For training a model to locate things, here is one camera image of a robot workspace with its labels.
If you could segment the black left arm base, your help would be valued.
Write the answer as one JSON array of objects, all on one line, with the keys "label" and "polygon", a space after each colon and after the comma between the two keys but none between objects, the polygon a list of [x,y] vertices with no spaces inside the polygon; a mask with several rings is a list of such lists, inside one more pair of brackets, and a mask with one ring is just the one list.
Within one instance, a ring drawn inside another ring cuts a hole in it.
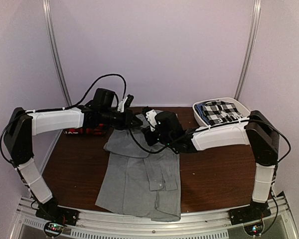
[{"label": "black left arm base", "polygon": [[56,204],[49,206],[39,204],[35,215],[47,220],[43,226],[43,232],[49,238],[55,238],[60,236],[66,227],[77,224],[79,211],[60,207]]}]

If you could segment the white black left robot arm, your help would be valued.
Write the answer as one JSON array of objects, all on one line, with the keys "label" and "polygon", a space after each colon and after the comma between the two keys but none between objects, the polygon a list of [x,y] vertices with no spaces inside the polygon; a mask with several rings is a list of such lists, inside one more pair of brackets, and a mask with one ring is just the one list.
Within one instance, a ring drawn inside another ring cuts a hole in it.
[{"label": "white black left robot arm", "polygon": [[35,165],[32,138],[41,133],[69,128],[95,129],[100,124],[117,130],[142,126],[143,122],[129,109],[134,97],[127,95],[114,108],[112,102],[116,96],[111,90],[98,88],[93,99],[85,105],[37,111],[18,107],[4,128],[0,145],[8,150],[8,162],[21,175],[34,198],[43,204],[41,210],[51,221],[59,220],[62,211],[52,203],[53,194]]}]

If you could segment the grey long sleeve shirt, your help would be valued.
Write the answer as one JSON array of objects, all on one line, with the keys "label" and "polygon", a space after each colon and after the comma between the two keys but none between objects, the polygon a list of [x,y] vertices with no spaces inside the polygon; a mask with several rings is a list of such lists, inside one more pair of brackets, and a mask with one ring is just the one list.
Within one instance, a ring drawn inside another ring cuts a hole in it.
[{"label": "grey long sleeve shirt", "polygon": [[149,147],[142,129],[114,130],[104,145],[109,152],[107,171],[96,206],[112,213],[177,222],[181,218],[179,155],[162,144]]}]

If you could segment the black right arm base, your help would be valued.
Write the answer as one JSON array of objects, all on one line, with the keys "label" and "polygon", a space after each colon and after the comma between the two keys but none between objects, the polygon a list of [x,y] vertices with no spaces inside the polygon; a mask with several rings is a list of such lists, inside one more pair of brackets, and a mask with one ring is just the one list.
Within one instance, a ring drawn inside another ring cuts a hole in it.
[{"label": "black right arm base", "polygon": [[250,204],[240,208],[230,209],[231,225],[243,224],[249,236],[259,236],[264,230],[263,218],[271,215],[269,204],[250,201]]}]

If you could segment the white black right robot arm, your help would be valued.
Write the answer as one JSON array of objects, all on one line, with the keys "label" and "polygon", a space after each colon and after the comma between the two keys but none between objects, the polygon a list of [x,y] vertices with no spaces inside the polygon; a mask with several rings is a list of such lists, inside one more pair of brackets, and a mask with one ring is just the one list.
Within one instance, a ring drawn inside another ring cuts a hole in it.
[{"label": "white black right robot arm", "polygon": [[257,219],[265,211],[270,189],[278,167],[280,136],[273,125],[259,112],[228,123],[201,126],[184,130],[173,112],[157,113],[143,109],[149,126],[144,135],[149,146],[161,143],[180,153],[196,153],[210,148],[229,145],[249,145],[252,149],[256,174],[251,205],[246,208],[249,219]]}]

